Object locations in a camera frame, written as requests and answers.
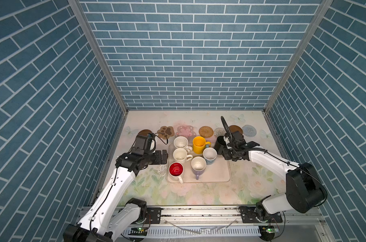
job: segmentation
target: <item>tray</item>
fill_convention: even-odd
[[[171,144],[168,148],[168,167],[170,164],[174,163],[173,153],[175,150],[174,144]],[[193,157],[201,156],[203,154],[197,154],[194,151],[188,152]],[[199,180],[195,179],[195,175],[191,169],[191,160],[185,162],[183,164],[184,172],[183,172],[183,182],[184,183],[201,183],[201,182],[228,182],[231,179],[230,166],[229,162],[224,159],[223,156],[217,155],[214,163],[206,166],[205,172],[200,175]],[[172,179],[171,175],[167,172],[167,181],[170,183],[179,183],[179,181],[175,181]]]

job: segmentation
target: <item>brick wallpaper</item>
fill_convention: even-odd
[[[122,115],[66,0],[0,0],[0,242],[62,240]]]
[[[312,162],[336,241],[366,241],[366,0],[334,0],[269,113],[288,155]]]
[[[320,0],[81,1],[130,109],[263,109]]]

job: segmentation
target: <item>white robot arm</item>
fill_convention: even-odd
[[[138,172],[148,165],[167,163],[167,151],[155,151],[154,134],[138,135],[131,153],[124,153],[116,160],[116,168],[89,211],[77,225],[68,225],[63,233],[64,242],[112,242],[133,222],[146,220],[147,203],[132,198],[112,218],[118,202]]]
[[[222,150],[226,160],[250,160],[272,171],[286,183],[285,193],[265,197],[256,204],[258,220],[270,220],[277,212],[291,209],[306,213],[312,207],[319,206],[317,204],[320,201],[326,201],[327,190],[310,163],[291,162],[268,152],[253,141],[246,143],[241,133],[231,133],[225,119],[221,117],[221,120],[226,130],[226,146]]]

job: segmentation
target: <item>round coaster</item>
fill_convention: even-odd
[[[224,128],[216,128],[214,129],[214,135],[215,137],[224,136],[226,133],[226,130]]]
[[[153,133],[153,132],[151,130],[149,130],[149,129],[143,129],[137,135],[148,136],[148,133]]]
[[[209,126],[203,126],[199,129],[199,135],[203,138],[210,138],[214,135],[214,130]]]
[[[254,137],[257,134],[257,130],[251,125],[245,125],[242,127],[243,134],[248,137]]]
[[[241,127],[239,127],[237,125],[231,125],[231,126],[229,126],[229,129],[230,129],[231,133],[238,131],[240,134],[243,134]]]

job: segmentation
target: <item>red mug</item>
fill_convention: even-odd
[[[180,162],[174,162],[169,165],[168,172],[174,180],[178,180],[180,183],[183,183],[182,174],[183,174],[183,165]]]

